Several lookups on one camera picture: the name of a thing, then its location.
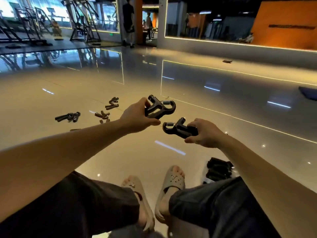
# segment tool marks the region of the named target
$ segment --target person's right hand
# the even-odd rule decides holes
[[[185,143],[195,143],[207,148],[219,148],[222,142],[228,138],[215,124],[204,119],[195,119],[187,126],[196,127],[198,135],[186,138]]]

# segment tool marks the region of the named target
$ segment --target person in background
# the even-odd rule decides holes
[[[250,33],[250,35],[246,37],[245,43],[252,43],[253,39],[254,39],[253,33]]]
[[[150,17],[151,13],[147,13],[147,18],[146,18],[146,29],[147,29],[147,34],[149,36],[149,41],[151,40],[151,29],[152,29],[152,21]]]
[[[123,46],[126,47],[127,39],[130,41],[130,48],[134,48],[133,33],[134,33],[134,8],[132,6],[132,0],[126,0],[128,3],[124,4],[123,10],[123,26],[125,29],[125,38],[123,40]]]
[[[61,37],[61,29],[57,23],[57,21],[55,21],[55,19],[52,19],[52,31],[53,31],[53,36],[60,36]]]

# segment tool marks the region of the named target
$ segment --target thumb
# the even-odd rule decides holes
[[[197,143],[198,139],[197,136],[189,136],[185,139],[185,143],[187,144],[194,144]]]
[[[150,125],[159,126],[159,125],[161,124],[161,121],[158,120],[158,119],[149,119],[149,118],[147,118],[147,119],[149,120],[148,123],[149,123]]]

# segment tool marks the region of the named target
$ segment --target person standing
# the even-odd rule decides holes
[[[123,46],[126,47],[127,39],[130,41],[130,48],[134,48],[133,33],[134,33],[134,8],[132,6],[132,0],[126,0],[128,3],[122,7],[123,11],[123,26],[125,29],[125,38],[123,40]]]
[[[151,40],[151,29],[152,29],[152,21],[151,21],[151,17],[150,17],[150,13],[147,13],[147,18],[146,18],[146,29],[147,29],[147,34],[149,36],[149,41]]]

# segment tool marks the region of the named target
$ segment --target black t-shirt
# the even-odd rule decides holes
[[[134,14],[133,6],[131,6],[129,3],[124,4],[122,7],[123,10],[123,23],[132,25],[132,18],[131,14]]]

